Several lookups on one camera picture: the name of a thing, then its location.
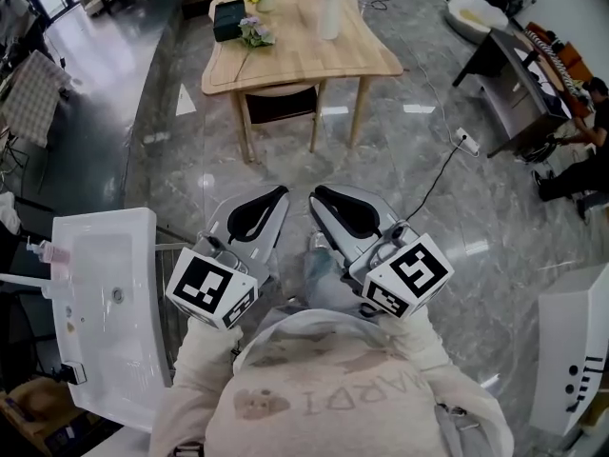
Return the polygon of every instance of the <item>flower pot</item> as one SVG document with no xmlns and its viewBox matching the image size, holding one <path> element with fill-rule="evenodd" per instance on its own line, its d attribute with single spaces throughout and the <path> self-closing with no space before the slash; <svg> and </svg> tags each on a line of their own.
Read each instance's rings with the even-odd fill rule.
<svg viewBox="0 0 609 457">
<path fill-rule="evenodd" d="M 266 12 L 275 10 L 275 0 L 259 0 L 256 4 L 256 11 Z"/>
</svg>

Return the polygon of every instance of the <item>dark table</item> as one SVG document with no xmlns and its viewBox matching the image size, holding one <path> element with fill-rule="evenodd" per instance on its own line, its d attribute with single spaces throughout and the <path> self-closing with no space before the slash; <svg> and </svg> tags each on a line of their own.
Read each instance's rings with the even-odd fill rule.
<svg viewBox="0 0 609 457">
<path fill-rule="evenodd" d="M 503 140 L 488 157 L 503 150 L 518 153 L 542 144 L 549 134 L 569 120 L 563 112 L 550 110 L 540 83 L 522 65 L 515 49 L 530 52 L 514 35 L 491 30 L 453 83 L 453 87 L 457 87 L 467 74 L 478 75 L 487 101 L 502 127 Z"/>
</svg>

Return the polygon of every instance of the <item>white triangle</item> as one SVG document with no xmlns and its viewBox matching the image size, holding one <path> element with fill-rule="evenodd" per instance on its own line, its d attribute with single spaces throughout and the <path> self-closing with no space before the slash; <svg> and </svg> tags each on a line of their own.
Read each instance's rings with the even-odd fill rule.
<svg viewBox="0 0 609 457">
<path fill-rule="evenodd" d="M 196 111 L 194 108 L 194 104 L 192 103 L 192 99 L 187 92 L 187 88 L 184 86 L 184 83 L 180 85 L 180 94 L 178 95 L 178 107 L 175 110 L 175 116 L 184 115 L 185 113 L 191 113 Z"/>
</svg>

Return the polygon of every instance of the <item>white sweatshirt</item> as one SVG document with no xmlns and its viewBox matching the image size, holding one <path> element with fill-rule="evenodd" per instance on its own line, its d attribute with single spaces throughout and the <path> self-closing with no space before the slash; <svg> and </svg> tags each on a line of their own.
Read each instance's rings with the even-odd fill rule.
<svg viewBox="0 0 609 457">
<path fill-rule="evenodd" d="M 437 403 L 480 422 L 493 457 L 513 453 L 497 401 L 452 365 L 426 308 L 378 327 L 322 309 L 291 315 L 246 347 L 233 376 L 240 337 L 188 321 L 151 456 L 200 442 L 206 457 L 445 457 Z"/>
</svg>

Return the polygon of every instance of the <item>black shirt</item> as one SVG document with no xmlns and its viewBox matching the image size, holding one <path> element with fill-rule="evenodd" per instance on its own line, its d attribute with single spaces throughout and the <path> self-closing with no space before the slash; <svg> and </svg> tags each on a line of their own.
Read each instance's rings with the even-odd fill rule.
<svg viewBox="0 0 609 457">
<path fill-rule="evenodd" d="M 594 119 L 594 129 L 605 129 L 609 133 L 609 98 L 597 105 L 597 116 Z M 602 147 L 597 148 L 597 156 L 609 158 L 609 136 L 605 138 Z"/>
</svg>

